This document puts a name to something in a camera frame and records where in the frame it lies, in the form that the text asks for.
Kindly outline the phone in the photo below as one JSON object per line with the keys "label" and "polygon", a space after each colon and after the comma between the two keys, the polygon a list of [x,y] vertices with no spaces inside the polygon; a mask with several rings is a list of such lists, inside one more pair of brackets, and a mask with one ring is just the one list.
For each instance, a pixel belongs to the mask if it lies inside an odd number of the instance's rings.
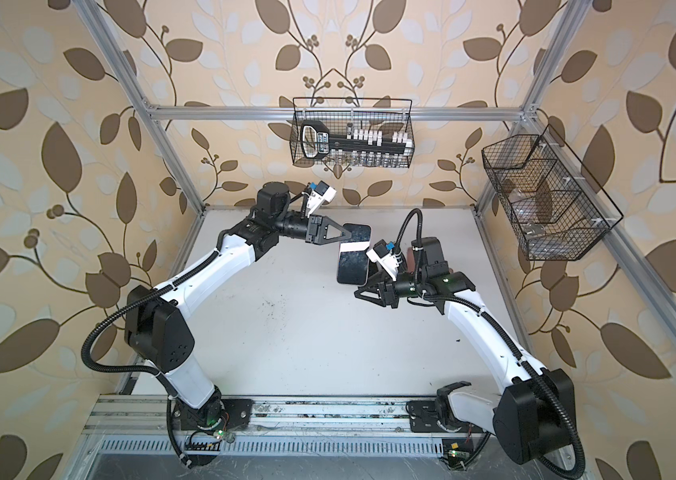
{"label": "phone", "polygon": [[369,258],[372,229],[369,225],[346,223],[343,227],[351,234],[339,245],[336,280],[342,285],[362,286],[369,276]]}

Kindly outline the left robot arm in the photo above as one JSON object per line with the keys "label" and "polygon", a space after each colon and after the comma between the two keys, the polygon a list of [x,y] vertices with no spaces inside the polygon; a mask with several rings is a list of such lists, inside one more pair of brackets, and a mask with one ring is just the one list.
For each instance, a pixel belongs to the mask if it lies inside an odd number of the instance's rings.
{"label": "left robot arm", "polygon": [[[132,291],[125,307],[97,325],[81,347],[81,359],[102,373],[145,373],[156,378],[169,399],[216,420],[222,410],[219,388],[203,372],[194,348],[198,322],[192,316],[202,303],[236,273],[253,265],[283,237],[307,244],[332,243],[327,233],[339,231],[339,240],[351,234],[318,209],[334,199],[336,191],[320,181],[292,195],[283,182],[268,182],[257,193],[249,213],[222,230],[215,247],[185,270],[152,289]],[[92,348],[105,330],[122,318],[126,343],[143,358],[141,365],[104,365]]]}

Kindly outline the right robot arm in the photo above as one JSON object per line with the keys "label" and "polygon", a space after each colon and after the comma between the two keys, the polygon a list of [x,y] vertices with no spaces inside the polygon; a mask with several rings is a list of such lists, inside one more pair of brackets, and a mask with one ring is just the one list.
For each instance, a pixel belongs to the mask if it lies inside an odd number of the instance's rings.
{"label": "right robot arm", "polygon": [[451,454],[451,461],[467,468],[494,438],[517,464],[538,461],[560,478],[582,478],[586,459],[571,378],[548,369],[495,319],[475,284],[450,268],[441,242],[424,236],[422,211],[407,214],[393,241],[370,244],[353,236],[349,244],[368,271],[357,299],[389,308],[406,299],[436,309],[467,338],[496,384],[494,394],[480,393],[468,381],[437,390],[430,417],[440,429],[476,426],[483,432],[466,459]]}

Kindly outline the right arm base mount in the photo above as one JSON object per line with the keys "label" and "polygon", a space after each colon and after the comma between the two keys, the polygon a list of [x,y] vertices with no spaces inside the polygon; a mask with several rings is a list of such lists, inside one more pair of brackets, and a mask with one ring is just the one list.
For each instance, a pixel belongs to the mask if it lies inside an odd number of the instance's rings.
{"label": "right arm base mount", "polygon": [[454,434],[442,441],[440,461],[451,471],[466,471],[479,458],[492,434],[473,423],[458,420],[441,398],[406,404],[410,430],[416,434]]}

